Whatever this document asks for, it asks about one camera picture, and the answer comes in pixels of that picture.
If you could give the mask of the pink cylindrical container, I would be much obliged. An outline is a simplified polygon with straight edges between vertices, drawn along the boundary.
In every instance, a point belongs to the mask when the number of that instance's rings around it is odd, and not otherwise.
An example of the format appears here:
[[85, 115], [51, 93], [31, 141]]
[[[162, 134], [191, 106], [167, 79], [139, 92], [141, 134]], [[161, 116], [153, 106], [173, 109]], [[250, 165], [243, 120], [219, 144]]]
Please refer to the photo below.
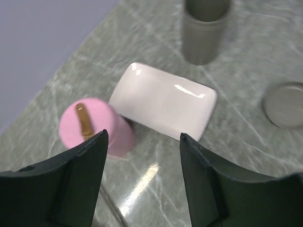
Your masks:
[[[92, 136], [85, 136], [85, 141]], [[117, 126], [114, 129], [113, 136], [108, 139], [107, 154], [112, 157], [122, 157], [132, 150], [134, 144], [135, 137], [130, 124], [117, 114]]]

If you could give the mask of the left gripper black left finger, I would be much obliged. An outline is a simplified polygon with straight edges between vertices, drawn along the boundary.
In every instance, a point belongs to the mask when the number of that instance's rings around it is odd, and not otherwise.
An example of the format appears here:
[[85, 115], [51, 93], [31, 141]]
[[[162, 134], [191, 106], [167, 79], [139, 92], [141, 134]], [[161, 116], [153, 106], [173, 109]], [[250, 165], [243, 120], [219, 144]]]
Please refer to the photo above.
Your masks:
[[52, 158], [0, 174], [3, 227], [90, 227], [108, 149], [108, 132]]

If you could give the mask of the pink round lid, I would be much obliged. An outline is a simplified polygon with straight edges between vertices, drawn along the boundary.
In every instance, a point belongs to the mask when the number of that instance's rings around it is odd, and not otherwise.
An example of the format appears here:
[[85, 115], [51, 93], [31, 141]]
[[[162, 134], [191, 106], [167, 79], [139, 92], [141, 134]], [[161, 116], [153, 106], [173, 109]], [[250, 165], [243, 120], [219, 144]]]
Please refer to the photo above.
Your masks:
[[59, 135], [66, 148], [73, 148], [92, 136], [107, 130], [113, 136], [117, 126], [117, 114], [105, 101], [98, 98], [83, 98], [71, 104], [59, 123]]

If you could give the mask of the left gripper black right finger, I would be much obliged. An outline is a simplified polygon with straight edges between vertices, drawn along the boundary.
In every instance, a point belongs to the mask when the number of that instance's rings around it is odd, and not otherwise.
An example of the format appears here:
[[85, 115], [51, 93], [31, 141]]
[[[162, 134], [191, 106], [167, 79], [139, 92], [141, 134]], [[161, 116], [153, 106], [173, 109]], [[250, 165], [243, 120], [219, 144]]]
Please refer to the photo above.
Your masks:
[[303, 175], [253, 172], [180, 136], [180, 158], [194, 227], [300, 227]]

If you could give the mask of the grey round lid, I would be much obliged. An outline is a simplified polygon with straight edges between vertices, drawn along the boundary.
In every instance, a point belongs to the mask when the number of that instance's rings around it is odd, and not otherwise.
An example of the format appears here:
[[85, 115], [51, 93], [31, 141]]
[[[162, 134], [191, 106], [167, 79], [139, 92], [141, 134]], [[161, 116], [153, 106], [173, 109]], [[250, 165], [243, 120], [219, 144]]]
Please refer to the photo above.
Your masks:
[[303, 84], [285, 82], [269, 87], [262, 97], [265, 116], [276, 126], [297, 130], [303, 128]]

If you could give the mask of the white rectangular plate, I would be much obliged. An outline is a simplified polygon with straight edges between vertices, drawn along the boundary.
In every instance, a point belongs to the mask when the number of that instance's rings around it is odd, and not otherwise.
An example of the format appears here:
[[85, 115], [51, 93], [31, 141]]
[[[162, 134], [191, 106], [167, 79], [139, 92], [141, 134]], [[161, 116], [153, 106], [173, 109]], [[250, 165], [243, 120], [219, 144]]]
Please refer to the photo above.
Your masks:
[[131, 63], [109, 104], [133, 122], [179, 140], [186, 133], [199, 141], [217, 101], [217, 92], [205, 85], [152, 66]]

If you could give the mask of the grey cylindrical container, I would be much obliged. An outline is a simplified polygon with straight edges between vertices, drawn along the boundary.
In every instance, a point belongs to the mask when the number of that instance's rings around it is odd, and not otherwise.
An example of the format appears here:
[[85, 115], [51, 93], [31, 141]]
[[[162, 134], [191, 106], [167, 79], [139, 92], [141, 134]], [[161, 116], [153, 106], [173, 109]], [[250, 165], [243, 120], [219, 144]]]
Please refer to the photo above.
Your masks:
[[218, 53], [232, 0], [185, 0], [181, 21], [181, 52], [193, 65], [206, 65]]

